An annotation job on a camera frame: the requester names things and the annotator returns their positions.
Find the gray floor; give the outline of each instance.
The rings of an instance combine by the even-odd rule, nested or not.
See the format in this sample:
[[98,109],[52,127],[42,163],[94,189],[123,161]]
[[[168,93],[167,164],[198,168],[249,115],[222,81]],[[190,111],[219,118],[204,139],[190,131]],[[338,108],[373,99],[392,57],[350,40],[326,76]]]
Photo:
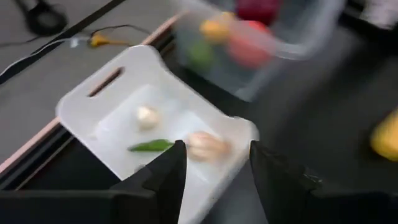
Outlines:
[[[66,1],[49,0],[62,4],[70,26],[104,6],[108,0]],[[169,1],[127,0],[98,19],[88,29],[120,24],[134,24],[148,30],[155,30],[172,16]],[[3,18],[0,23],[0,42],[27,40],[33,35],[24,27],[23,18],[11,0],[5,0],[0,7]],[[139,44],[147,34],[129,28],[108,33],[116,39]],[[48,42],[51,38],[0,49],[0,70]],[[71,49],[64,43],[38,62],[0,86],[0,162],[7,159],[34,134],[55,117],[58,100],[69,90],[101,68],[124,47],[104,46],[90,49],[79,45]]]

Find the green vegetable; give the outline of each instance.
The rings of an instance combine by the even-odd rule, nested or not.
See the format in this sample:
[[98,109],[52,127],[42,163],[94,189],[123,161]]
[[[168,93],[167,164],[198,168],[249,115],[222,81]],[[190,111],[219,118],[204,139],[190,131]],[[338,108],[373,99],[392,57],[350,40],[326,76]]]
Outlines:
[[164,151],[173,146],[173,144],[174,143],[165,139],[157,139],[131,146],[128,150],[132,152],[157,152]]

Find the yellow object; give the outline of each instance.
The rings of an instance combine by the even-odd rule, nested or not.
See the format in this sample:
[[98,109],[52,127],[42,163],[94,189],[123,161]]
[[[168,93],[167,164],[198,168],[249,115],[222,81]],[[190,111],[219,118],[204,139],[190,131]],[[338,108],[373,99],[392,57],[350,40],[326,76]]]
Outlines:
[[220,16],[205,20],[200,26],[200,32],[212,44],[222,44],[229,37],[229,22],[233,19],[232,12],[223,12]]
[[398,110],[376,127],[371,136],[371,146],[380,156],[398,162]]
[[118,40],[109,40],[101,34],[95,33],[91,39],[89,40],[89,44],[91,47],[99,47],[102,45],[112,44],[112,45],[126,45],[131,46],[129,42],[118,41]]

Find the transparent plastic bin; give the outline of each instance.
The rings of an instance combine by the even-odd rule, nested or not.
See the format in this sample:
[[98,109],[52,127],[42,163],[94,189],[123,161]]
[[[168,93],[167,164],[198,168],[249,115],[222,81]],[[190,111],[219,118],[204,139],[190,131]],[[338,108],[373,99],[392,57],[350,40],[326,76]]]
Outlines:
[[264,65],[244,67],[228,55],[225,44],[209,44],[212,63],[209,68],[203,69],[189,62],[189,54],[195,50],[193,46],[206,42],[200,26],[205,20],[221,18],[223,11],[234,12],[235,1],[172,0],[175,12],[182,15],[174,26],[179,62],[238,98],[252,101],[286,63],[305,60],[326,43],[345,5],[344,0],[281,1],[278,16],[269,27],[272,35],[243,26],[236,19],[227,21],[232,34],[239,32],[250,40],[250,44],[271,56]]

